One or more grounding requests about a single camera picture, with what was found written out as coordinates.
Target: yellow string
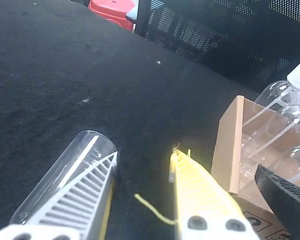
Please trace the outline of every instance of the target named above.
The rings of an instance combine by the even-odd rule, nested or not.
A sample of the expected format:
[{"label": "yellow string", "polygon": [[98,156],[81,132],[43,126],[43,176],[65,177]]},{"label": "yellow string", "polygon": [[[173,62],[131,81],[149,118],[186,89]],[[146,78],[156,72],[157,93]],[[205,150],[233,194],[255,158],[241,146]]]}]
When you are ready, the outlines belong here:
[{"label": "yellow string", "polygon": [[154,213],[154,215],[157,216],[158,219],[160,219],[162,222],[169,224],[169,225],[175,225],[177,223],[177,220],[170,220],[163,216],[158,210],[152,206],[147,200],[145,200],[142,196],[140,196],[138,193],[134,194],[134,197],[145,207],[147,207],[150,211]]}]

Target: red object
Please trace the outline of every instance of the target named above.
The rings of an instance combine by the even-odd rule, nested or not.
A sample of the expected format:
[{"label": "red object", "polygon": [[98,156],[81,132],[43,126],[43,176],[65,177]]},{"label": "red object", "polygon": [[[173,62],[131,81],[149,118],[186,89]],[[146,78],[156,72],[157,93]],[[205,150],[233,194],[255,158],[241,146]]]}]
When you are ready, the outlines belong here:
[{"label": "red object", "polygon": [[95,14],[132,31],[132,22],[126,19],[126,14],[135,7],[131,0],[90,0],[89,9]]}]

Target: clear plastic bottle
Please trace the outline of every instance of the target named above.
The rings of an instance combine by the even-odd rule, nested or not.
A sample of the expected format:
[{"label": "clear plastic bottle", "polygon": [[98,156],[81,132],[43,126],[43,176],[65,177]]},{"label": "clear plastic bottle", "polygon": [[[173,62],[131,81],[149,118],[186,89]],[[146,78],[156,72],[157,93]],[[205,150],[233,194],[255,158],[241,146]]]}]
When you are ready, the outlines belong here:
[{"label": "clear plastic bottle", "polygon": [[117,152],[104,135],[92,130],[78,133],[28,197],[13,214],[10,224],[25,224],[52,196],[89,166]]},{"label": "clear plastic bottle", "polygon": [[241,190],[249,182],[255,179],[255,174],[258,168],[258,163],[254,160],[243,157],[240,160],[240,175],[239,175],[239,189]]},{"label": "clear plastic bottle", "polygon": [[[300,105],[289,105],[281,108],[260,129],[258,129],[241,148],[241,156],[251,159],[271,145],[289,130],[300,126]],[[255,162],[263,164],[266,156],[258,157]]]},{"label": "clear plastic bottle", "polygon": [[300,64],[286,76],[286,80],[276,81],[267,86],[254,103],[250,109],[250,118],[243,126],[268,109],[277,111],[287,105],[300,105]]},{"label": "clear plastic bottle", "polygon": [[300,145],[286,150],[268,168],[279,177],[300,187]]}]

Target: black carpet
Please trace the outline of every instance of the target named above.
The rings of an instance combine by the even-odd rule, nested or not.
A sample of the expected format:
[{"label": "black carpet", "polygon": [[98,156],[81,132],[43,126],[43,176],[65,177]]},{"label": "black carpet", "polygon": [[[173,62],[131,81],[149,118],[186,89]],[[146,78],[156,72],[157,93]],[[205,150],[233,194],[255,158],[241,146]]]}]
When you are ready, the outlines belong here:
[{"label": "black carpet", "polygon": [[173,239],[173,146],[211,166],[218,121],[255,93],[67,0],[0,0],[0,228],[76,134],[109,137],[120,182],[106,239]]}]

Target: black mesh chair back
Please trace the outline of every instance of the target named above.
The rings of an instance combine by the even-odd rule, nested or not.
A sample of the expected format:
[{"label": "black mesh chair back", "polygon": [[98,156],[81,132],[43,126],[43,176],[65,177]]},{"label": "black mesh chair back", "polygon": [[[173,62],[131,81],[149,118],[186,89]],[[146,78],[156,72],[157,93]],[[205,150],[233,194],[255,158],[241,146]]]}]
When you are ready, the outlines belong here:
[{"label": "black mesh chair back", "polygon": [[140,0],[135,32],[262,90],[300,63],[300,0]]}]

